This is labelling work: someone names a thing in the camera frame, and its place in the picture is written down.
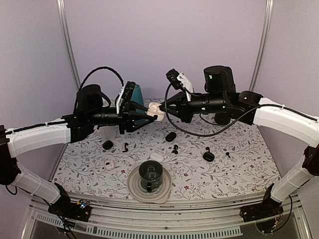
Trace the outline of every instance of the black round object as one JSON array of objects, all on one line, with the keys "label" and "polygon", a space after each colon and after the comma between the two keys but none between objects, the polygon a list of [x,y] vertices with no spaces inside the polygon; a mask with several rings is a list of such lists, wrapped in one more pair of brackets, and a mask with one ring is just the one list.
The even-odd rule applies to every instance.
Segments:
[{"label": "black round object", "polygon": [[113,142],[108,140],[106,141],[105,143],[102,144],[102,147],[105,149],[105,150],[109,150],[110,148],[113,147]]},{"label": "black round object", "polygon": [[215,114],[215,122],[219,125],[227,125],[230,122],[230,117],[228,113],[217,113]]},{"label": "black round object", "polygon": [[163,168],[160,163],[149,160],[140,165],[141,186],[151,193],[162,184]]},{"label": "black round object", "polygon": [[168,135],[166,135],[165,140],[167,142],[172,142],[177,137],[177,134],[175,132],[170,132]]}]

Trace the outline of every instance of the floral tablecloth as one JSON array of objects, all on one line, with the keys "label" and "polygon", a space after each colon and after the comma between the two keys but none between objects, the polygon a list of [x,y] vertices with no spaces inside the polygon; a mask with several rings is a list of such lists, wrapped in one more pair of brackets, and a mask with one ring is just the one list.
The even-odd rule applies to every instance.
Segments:
[{"label": "floral tablecloth", "polygon": [[[203,117],[213,121],[212,115]],[[196,133],[208,134],[222,128],[209,125],[198,116],[189,124],[172,118],[182,128]],[[166,142],[165,136],[172,131],[177,133],[177,138]],[[129,144],[128,152],[122,152],[125,142]],[[180,132],[164,119],[134,133],[118,133],[113,143],[110,150],[103,149],[101,134],[96,130],[87,139],[69,144],[54,182],[73,193],[132,199],[127,177],[135,163],[148,160],[153,152],[165,157],[162,165],[172,177],[170,201],[263,192],[280,177],[257,127],[240,122],[215,137],[204,138]],[[175,144],[178,154],[172,153]],[[211,163],[202,158],[207,146],[215,155]],[[114,170],[105,169],[106,159],[115,161]]]}]

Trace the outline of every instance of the white wall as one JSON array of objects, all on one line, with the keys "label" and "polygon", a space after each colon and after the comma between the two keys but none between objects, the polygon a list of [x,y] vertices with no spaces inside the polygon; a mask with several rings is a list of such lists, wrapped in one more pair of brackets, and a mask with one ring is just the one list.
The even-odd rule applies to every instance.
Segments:
[{"label": "white wall", "polygon": [[[56,1],[0,1],[0,124],[21,127],[69,114],[76,89],[61,34]],[[18,160],[48,178],[61,146]],[[0,238],[21,237],[31,197],[0,186]]]},{"label": "white wall", "polygon": [[[204,92],[203,69],[227,65],[238,91],[248,89],[265,6],[265,0],[65,1],[80,79],[110,66],[140,84],[144,98],[164,98],[172,68]],[[105,71],[90,82],[112,98],[120,89],[116,76]]]},{"label": "white wall", "polygon": [[[319,1],[275,1],[256,92],[278,103],[319,116]],[[279,171],[284,175],[306,145],[262,128]],[[319,238],[319,179],[298,191],[314,238]]]}]

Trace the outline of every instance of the table surface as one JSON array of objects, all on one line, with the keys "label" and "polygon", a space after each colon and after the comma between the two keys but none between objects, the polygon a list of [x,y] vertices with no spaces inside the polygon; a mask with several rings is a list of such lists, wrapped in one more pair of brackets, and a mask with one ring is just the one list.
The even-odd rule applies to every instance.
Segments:
[{"label": "table surface", "polygon": [[[213,121],[212,115],[203,116]],[[191,132],[208,134],[223,126],[209,125],[195,116],[192,123],[177,125]],[[165,136],[176,132],[173,142]],[[128,152],[122,152],[124,143]],[[162,166],[172,177],[168,200],[225,198],[263,192],[280,176],[274,160],[256,126],[237,122],[215,137],[196,137],[176,130],[165,118],[134,133],[117,136],[110,150],[102,147],[96,130],[81,142],[69,144],[59,163],[53,181],[66,191],[99,197],[133,199],[127,189],[127,177],[137,162],[150,158],[153,152],[165,157]],[[178,154],[172,153],[178,145]],[[202,155],[209,146],[215,160],[206,162]],[[105,160],[115,161],[115,169],[107,171]]]}]

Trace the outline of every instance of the table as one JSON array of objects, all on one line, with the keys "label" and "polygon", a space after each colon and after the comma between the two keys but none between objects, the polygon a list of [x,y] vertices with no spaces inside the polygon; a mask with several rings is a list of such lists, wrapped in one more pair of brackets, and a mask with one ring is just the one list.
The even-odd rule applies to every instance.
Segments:
[{"label": "table", "polygon": [[[147,100],[160,102],[159,99]],[[204,116],[213,121],[212,115]],[[191,123],[180,127],[195,133],[208,134],[221,129],[195,116]],[[173,142],[166,142],[169,132],[176,132]],[[124,143],[128,152],[122,152]],[[172,177],[168,201],[226,198],[264,192],[280,176],[273,158],[256,126],[235,123],[215,137],[196,137],[176,130],[167,119],[151,123],[134,133],[118,134],[114,146],[104,150],[98,130],[85,140],[69,144],[59,163],[53,181],[66,191],[97,197],[132,200],[127,189],[127,177],[137,162],[150,158],[153,152],[165,156],[163,167]],[[178,154],[172,153],[178,145]],[[202,155],[209,146],[215,160],[206,162]],[[116,167],[105,169],[105,160],[112,159]]]}]

